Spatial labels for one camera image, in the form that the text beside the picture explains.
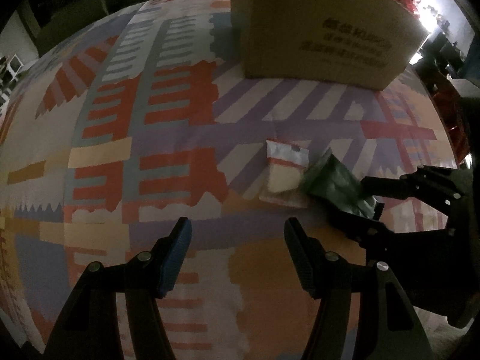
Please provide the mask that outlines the dark green snack bag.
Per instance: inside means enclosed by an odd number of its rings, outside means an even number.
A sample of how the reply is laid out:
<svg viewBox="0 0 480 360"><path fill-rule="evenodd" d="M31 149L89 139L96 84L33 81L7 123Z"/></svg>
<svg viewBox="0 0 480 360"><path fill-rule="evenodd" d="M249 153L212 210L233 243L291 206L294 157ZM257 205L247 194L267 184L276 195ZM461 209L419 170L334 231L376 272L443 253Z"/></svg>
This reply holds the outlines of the dark green snack bag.
<svg viewBox="0 0 480 360"><path fill-rule="evenodd" d="M326 200L340 211L366 219L380 219L385 206L360 191L360 181L330 148L304 172L300 190L311 202Z"/></svg>

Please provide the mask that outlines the white red bread packet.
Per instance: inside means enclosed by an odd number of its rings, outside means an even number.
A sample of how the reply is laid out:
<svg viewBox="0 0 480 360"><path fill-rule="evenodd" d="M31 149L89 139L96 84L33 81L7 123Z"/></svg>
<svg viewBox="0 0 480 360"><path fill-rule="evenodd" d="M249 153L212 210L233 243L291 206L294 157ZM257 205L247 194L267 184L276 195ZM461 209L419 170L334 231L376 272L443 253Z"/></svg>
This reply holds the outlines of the white red bread packet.
<svg viewBox="0 0 480 360"><path fill-rule="evenodd" d="M268 172L259 200L290 208L306 208L308 203L300 186L309 166L309 150L277 140L267 140L266 149Z"/></svg>

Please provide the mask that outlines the patchwork patterned tablecloth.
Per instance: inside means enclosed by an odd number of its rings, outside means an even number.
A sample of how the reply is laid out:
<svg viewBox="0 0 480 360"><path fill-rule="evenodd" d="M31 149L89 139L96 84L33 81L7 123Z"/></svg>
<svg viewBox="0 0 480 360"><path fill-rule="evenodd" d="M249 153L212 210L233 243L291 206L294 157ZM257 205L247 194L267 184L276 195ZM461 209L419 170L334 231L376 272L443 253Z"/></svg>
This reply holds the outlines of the patchwork patterned tablecloth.
<svg viewBox="0 0 480 360"><path fill-rule="evenodd" d="M456 164L411 71L376 93L249 80L230 0L152 0L101 19L38 62L1 126L1 321L44 350L91 261L127 262L193 224L159 301L179 359L299 359L317 313L283 239L287 218L352 263L364 251L318 214L262 202L266 142L332 150L357 177Z"/></svg>

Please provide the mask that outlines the brown cardboard box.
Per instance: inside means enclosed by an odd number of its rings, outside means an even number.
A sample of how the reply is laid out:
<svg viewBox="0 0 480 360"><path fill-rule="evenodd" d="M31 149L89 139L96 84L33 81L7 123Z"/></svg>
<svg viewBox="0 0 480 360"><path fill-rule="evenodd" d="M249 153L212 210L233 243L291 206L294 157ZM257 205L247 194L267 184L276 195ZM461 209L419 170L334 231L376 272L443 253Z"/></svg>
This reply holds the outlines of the brown cardboard box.
<svg viewBox="0 0 480 360"><path fill-rule="evenodd" d="M395 0L231 0L249 78L325 80L383 90L427 38Z"/></svg>

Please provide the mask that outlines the white shelf unit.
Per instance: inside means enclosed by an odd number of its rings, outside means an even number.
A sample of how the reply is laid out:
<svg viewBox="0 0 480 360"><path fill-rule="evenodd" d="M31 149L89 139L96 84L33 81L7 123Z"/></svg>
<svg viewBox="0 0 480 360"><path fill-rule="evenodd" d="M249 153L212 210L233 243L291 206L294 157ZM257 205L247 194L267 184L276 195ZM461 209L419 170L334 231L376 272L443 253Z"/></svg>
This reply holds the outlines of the white shelf unit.
<svg viewBox="0 0 480 360"><path fill-rule="evenodd" d="M3 98L11 96L13 89L18 84L23 67L24 64L18 55L14 54L1 68L1 96Z"/></svg>

